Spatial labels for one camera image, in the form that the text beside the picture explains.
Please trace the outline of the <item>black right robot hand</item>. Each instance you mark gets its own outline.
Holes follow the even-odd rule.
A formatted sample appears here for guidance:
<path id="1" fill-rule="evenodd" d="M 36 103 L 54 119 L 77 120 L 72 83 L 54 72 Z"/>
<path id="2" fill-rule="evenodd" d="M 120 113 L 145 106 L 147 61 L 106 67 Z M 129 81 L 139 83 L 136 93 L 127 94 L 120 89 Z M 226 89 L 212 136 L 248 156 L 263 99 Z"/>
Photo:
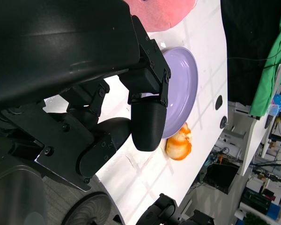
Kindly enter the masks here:
<path id="1" fill-rule="evenodd" d="M 148 207 L 138 219 L 137 225 L 214 225 L 214 219 L 207 214 L 195 210 L 194 215 L 182 221 L 182 215 L 177 211 L 178 206 L 174 199 L 165 194 Z"/>

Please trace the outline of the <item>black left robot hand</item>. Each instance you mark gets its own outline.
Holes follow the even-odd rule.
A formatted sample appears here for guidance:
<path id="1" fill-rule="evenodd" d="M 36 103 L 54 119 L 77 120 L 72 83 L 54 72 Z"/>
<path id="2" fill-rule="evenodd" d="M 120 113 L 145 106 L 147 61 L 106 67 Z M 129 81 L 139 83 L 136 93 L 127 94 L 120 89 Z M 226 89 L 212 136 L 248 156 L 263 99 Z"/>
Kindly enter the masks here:
<path id="1" fill-rule="evenodd" d="M 81 191 L 131 137 L 154 151 L 170 68 L 123 0 L 0 0 L 0 150 Z"/>

